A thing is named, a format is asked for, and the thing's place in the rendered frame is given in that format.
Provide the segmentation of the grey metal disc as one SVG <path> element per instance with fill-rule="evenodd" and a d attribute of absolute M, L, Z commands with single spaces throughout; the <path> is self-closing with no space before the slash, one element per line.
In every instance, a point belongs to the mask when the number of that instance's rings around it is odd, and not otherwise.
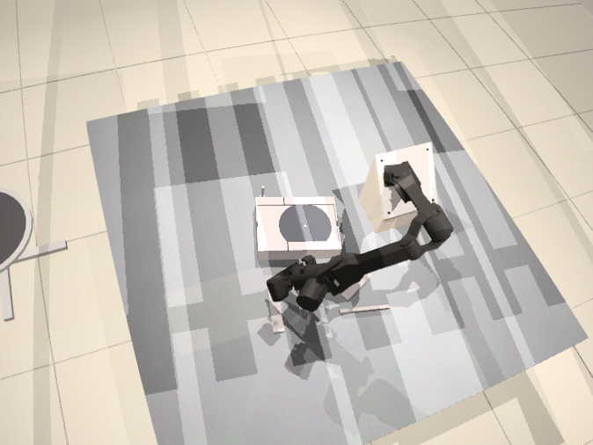
<path fill-rule="evenodd" d="M 287 242 L 321 242 L 330 237 L 332 224 L 317 206 L 293 205 L 282 213 L 279 229 Z"/>

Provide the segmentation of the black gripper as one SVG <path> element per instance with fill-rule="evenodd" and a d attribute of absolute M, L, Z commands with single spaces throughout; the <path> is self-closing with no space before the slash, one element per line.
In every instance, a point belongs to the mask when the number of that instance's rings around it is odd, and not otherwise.
<path fill-rule="evenodd" d="M 283 271 L 267 280 L 267 288 L 274 303 L 279 303 L 286 297 L 293 289 L 298 291 L 298 287 L 303 287 L 308 280 L 308 269 L 311 265 L 317 264 L 312 255 L 305 256 L 301 259 L 305 262 L 299 264 L 295 262 Z"/>

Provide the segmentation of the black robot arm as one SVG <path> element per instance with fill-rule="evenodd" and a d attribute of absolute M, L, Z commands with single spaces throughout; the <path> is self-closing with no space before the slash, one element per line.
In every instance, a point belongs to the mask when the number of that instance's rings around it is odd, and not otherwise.
<path fill-rule="evenodd" d="M 386 166 L 386 167 L 385 167 Z M 437 250 L 454 231 L 441 206 L 430 202 L 421 189 L 421 182 L 408 161 L 384 166 L 384 186 L 394 186 L 401 199 L 412 201 L 418 215 L 412 220 L 409 230 L 399 241 L 384 245 L 362 254 L 345 253 L 332 256 L 327 263 L 311 265 L 308 280 L 298 287 L 296 303 L 308 311 L 315 311 L 322 304 L 326 293 L 342 294 L 360 282 L 366 274 L 419 259 L 425 252 Z M 421 226 L 432 239 L 419 245 L 417 237 Z M 340 286 L 337 287 L 334 281 Z"/>

